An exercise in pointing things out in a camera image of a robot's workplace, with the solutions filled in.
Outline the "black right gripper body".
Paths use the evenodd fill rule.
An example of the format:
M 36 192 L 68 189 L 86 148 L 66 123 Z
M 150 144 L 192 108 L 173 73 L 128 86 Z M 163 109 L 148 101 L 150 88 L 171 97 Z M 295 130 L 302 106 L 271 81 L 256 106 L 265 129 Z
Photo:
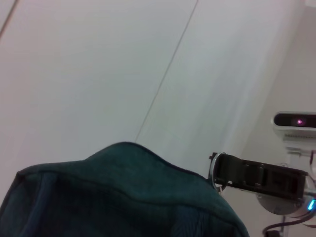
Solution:
M 307 172 L 294 168 L 265 165 L 261 194 L 286 200 L 301 200 L 307 175 Z

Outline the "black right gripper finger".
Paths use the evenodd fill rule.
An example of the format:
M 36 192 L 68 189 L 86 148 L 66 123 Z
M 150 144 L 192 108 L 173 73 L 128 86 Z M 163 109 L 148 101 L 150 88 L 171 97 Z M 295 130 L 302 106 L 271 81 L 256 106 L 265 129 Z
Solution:
M 265 165 L 228 154 L 214 157 L 214 184 L 253 191 L 262 187 Z

